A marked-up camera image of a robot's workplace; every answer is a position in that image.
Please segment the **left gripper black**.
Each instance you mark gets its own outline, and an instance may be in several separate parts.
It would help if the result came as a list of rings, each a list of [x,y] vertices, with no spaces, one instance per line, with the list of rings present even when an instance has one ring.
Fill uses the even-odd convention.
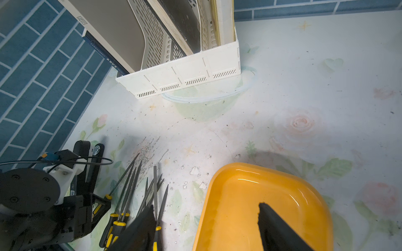
[[[91,146],[89,141],[77,141],[73,153],[88,156],[87,166],[75,176],[63,204],[53,206],[49,216],[56,226],[46,234],[43,246],[54,246],[78,240],[90,234],[111,207],[111,201],[94,194],[96,180],[102,163],[105,146]],[[98,204],[104,205],[97,216],[92,213]]]

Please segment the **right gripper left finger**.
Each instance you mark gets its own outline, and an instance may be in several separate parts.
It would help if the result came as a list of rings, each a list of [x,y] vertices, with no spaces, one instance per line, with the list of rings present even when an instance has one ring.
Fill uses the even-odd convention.
[[[107,251],[152,251],[156,233],[153,205],[145,207],[128,227],[124,222],[114,222],[106,242]]]

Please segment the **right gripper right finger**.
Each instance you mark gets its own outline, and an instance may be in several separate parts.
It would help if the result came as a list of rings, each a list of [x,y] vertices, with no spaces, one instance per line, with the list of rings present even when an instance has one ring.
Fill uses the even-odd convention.
[[[313,249],[267,204],[259,203],[258,227],[264,251]]]

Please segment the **file tool yellow black handle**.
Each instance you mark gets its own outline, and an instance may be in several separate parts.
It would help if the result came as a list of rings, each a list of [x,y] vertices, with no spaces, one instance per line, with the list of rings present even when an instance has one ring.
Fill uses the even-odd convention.
[[[113,195],[114,191],[118,188],[120,182],[123,180],[123,178],[126,176],[126,174],[134,167],[135,160],[138,158],[139,154],[140,154],[140,153],[138,153],[138,154],[135,156],[135,158],[132,160],[132,162],[129,164],[129,166],[127,167],[127,169],[126,169],[126,170],[124,171],[124,173],[121,175],[120,179],[118,180],[118,182],[116,183],[116,185],[113,187],[113,189],[111,190],[111,192],[108,193],[108,194],[106,194],[106,195],[104,196],[104,199],[106,199],[106,200],[108,200],[108,201],[112,201],[112,199],[113,199],[112,195]],[[104,205],[98,204],[97,207],[94,209],[94,211],[93,211],[93,213],[92,213],[92,216],[93,216],[93,217],[97,216],[98,213],[100,212],[100,210],[103,209],[103,208],[104,208]]]

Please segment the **yellow plastic tray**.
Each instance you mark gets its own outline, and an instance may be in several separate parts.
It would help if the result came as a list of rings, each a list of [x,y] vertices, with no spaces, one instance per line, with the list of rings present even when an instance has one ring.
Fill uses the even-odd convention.
[[[210,181],[195,251],[331,251],[329,208],[308,182],[246,163]]]

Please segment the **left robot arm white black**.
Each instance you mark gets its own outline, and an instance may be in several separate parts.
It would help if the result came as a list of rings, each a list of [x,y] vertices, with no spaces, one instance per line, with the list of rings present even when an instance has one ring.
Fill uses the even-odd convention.
[[[94,193],[99,169],[111,161],[99,143],[47,153],[1,173],[1,250],[30,251],[90,234],[111,207]]]

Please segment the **white file organizer rack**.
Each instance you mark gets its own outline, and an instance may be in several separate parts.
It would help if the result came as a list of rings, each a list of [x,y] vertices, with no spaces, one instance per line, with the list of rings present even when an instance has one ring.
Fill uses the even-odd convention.
[[[83,37],[119,72],[116,81],[143,99],[239,75],[237,41],[218,46],[207,1],[128,1],[141,27],[141,70],[129,73],[84,28]]]

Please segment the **beige folder in rack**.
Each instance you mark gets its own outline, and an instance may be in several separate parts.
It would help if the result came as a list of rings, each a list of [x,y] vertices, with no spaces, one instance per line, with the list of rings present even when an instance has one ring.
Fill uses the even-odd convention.
[[[60,0],[63,7],[127,70],[141,70],[145,39],[127,0]]]

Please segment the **yellow book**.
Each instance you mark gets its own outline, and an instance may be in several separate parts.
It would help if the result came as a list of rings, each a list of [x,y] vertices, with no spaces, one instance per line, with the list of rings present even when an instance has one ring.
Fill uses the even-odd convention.
[[[234,42],[236,36],[233,0],[211,0],[210,7],[217,45],[222,46]]]

